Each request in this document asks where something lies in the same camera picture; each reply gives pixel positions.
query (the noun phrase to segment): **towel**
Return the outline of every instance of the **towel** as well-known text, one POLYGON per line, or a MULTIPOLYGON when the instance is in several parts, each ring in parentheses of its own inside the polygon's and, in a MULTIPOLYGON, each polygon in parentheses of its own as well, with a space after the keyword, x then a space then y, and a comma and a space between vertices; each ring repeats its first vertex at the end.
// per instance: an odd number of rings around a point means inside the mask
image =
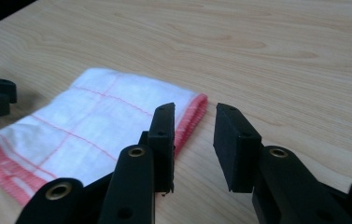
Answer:
POLYGON ((207 96, 157 79, 91 68, 35 113, 0 130, 0 186, 25 205, 59 177, 84 186, 113 172, 122 149, 149 130, 155 108, 176 104, 177 155, 207 96))

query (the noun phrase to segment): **screw hole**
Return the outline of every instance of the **screw hole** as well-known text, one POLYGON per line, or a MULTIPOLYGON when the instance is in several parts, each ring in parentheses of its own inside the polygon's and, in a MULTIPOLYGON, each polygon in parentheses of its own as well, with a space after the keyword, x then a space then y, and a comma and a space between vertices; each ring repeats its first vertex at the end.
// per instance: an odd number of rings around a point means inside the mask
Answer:
POLYGON ((278 157, 278 158, 286 158, 289 155, 285 150, 280 149, 280 148, 272 148, 269 150, 269 152, 273 156, 278 157))
POLYGON ((133 216, 133 210, 129 207, 121 208, 118 211, 118 218, 120 219, 129 219, 133 216))
POLYGON ((132 148, 129 150, 129 156, 131 157, 140 157, 143 156, 146 151, 143 148, 132 148))
POLYGON ((327 211, 324 210, 317 210, 316 211, 317 216, 323 220, 323 221, 327 221, 327 222, 333 222, 333 215, 327 211))
POLYGON ((71 192, 71 189, 72 189, 71 183, 62 182, 48 189, 45 196, 47 197, 48 200, 51 200, 51 201, 59 200, 65 197, 67 194, 69 194, 71 192))

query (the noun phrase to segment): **red stripe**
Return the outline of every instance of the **red stripe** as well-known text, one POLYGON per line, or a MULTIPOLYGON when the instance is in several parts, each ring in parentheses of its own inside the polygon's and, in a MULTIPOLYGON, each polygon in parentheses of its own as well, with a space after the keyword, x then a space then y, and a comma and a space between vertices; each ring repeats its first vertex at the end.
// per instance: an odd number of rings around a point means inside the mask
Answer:
POLYGON ((199 94, 190 103, 182 120, 176 128, 175 155, 178 155, 185 142, 190 138, 196 125, 198 125, 199 121, 203 118, 206 108, 207 96, 204 94, 199 94))
POLYGON ((21 179, 33 192, 38 191, 46 180, 41 179, 30 173, 18 163, 11 160, 0 146, 0 186, 11 196, 13 196, 21 205, 26 205, 31 196, 23 188, 17 185, 12 178, 21 179))

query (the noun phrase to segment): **table surface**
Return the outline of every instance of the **table surface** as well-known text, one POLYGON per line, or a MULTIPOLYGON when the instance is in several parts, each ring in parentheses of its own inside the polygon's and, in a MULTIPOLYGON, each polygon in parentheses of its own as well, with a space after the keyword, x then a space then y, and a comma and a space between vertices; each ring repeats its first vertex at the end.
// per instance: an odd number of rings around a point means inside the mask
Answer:
MULTIPOLYGON (((0 78, 20 101, 0 128, 109 67, 208 95, 176 160, 157 223, 257 223, 251 194, 228 192, 212 147, 216 104, 239 108, 264 145, 294 151, 314 176, 352 183, 352 1, 40 0, 0 22, 0 78)), ((0 223, 21 206, 0 189, 0 223)))

